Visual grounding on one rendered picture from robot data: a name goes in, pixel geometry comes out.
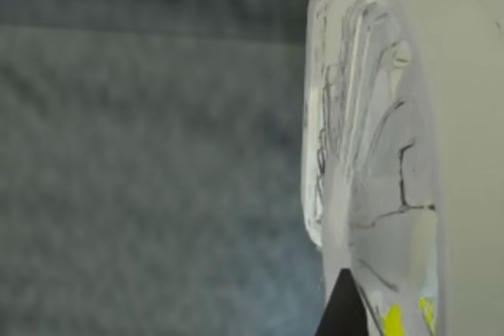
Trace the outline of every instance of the white object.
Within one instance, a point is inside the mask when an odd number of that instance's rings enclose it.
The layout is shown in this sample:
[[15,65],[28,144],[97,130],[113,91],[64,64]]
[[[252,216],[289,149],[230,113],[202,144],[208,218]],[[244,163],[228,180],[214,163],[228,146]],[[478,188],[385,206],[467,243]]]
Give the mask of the white object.
[[504,334],[504,0],[310,0],[302,203],[385,334]]

